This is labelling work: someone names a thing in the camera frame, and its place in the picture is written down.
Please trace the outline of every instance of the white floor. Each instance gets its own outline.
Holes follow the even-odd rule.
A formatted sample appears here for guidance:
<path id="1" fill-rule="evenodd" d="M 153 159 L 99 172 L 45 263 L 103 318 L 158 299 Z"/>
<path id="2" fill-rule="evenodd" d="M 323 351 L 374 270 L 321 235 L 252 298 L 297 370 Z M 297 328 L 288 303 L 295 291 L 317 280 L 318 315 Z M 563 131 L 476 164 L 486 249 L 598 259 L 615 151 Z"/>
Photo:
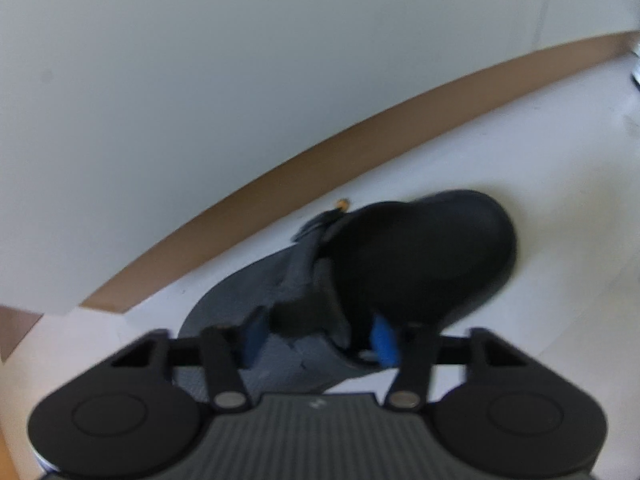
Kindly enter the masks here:
<path id="1" fill-rule="evenodd" d="M 640 92 L 631 56 L 487 114 L 281 219 L 125 316 L 75 309 L 45 317 L 0 368 L 0 422 L 22 480 L 38 468 L 25 425 L 47 392 L 152 328 L 177 330 L 208 288 L 286 244 L 305 219 L 455 187 L 485 191 L 520 240 L 513 279 L 450 329 L 485 326 L 591 392 L 609 419 L 595 473 L 640 477 Z M 458 380 L 441 370 L 433 397 Z M 384 393 L 391 372 L 341 389 Z"/>

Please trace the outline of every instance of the brown strip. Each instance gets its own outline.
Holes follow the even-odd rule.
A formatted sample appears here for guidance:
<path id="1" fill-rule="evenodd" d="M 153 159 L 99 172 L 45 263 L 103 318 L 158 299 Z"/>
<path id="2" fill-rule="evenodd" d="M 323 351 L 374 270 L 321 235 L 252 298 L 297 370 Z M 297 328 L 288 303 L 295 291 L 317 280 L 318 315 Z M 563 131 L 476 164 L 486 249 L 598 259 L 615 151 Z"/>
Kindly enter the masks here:
<path id="1" fill-rule="evenodd" d="M 0 359 L 3 363 L 41 317 L 42 314 L 0 306 Z"/>
<path id="2" fill-rule="evenodd" d="M 2 480 L 20 480 L 4 436 L 2 436 L 2 431 L 0 431 L 0 478 Z"/>
<path id="3" fill-rule="evenodd" d="M 527 54 L 439 86 L 333 136 L 213 205 L 142 254 L 83 306 L 126 312 L 277 219 L 529 92 L 628 51 L 626 32 Z"/>

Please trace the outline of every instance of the silver screw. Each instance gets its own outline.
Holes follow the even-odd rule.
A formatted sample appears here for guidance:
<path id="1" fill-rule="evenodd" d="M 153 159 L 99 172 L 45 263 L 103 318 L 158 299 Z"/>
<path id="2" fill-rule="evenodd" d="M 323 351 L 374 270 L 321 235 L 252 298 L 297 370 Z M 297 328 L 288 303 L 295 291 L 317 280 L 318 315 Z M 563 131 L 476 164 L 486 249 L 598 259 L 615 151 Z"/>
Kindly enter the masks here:
<path id="1" fill-rule="evenodd" d="M 399 408 L 400 410 L 410 410 L 420 404 L 420 396 L 418 394 L 414 394 L 413 392 L 401 390 L 400 392 L 393 392 L 389 396 L 389 403 L 394 408 Z"/>
<path id="2" fill-rule="evenodd" d="M 246 395 L 240 392 L 222 392 L 213 398 L 216 406 L 223 410 L 239 408 L 246 402 Z"/>

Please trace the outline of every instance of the brown object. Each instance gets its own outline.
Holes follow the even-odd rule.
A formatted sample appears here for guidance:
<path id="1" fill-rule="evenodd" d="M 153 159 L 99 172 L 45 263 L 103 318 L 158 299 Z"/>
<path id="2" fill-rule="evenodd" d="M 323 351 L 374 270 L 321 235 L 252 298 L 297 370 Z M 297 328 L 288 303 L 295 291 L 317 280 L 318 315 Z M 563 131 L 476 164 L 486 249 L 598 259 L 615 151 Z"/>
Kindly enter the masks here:
<path id="1" fill-rule="evenodd" d="M 2 480 L 20 480 L 4 436 L 2 436 L 2 431 L 0 431 L 0 478 Z"/>
<path id="2" fill-rule="evenodd" d="M 316 144 L 214 204 L 83 306 L 126 312 L 190 270 L 366 171 L 529 92 L 629 50 L 634 32 L 533 52 L 429 90 Z"/>
<path id="3" fill-rule="evenodd" d="M 3 363 L 41 317 L 42 314 L 0 306 L 0 358 Z"/>

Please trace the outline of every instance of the gray ribbed panel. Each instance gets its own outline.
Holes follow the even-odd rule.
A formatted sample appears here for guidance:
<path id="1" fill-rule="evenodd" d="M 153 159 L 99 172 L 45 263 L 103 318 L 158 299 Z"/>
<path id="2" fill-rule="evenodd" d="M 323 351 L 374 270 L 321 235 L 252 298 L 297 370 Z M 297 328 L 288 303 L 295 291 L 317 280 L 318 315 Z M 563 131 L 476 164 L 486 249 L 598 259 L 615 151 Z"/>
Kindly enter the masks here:
<path id="1" fill-rule="evenodd" d="M 387 412 L 370 395 L 265 396 L 251 412 L 217 418 L 188 459 L 149 477 L 150 480 L 497 478 L 477 472 L 445 452 L 418 416 Z M 566 478 L 591 477 L 576 474 Z"/>

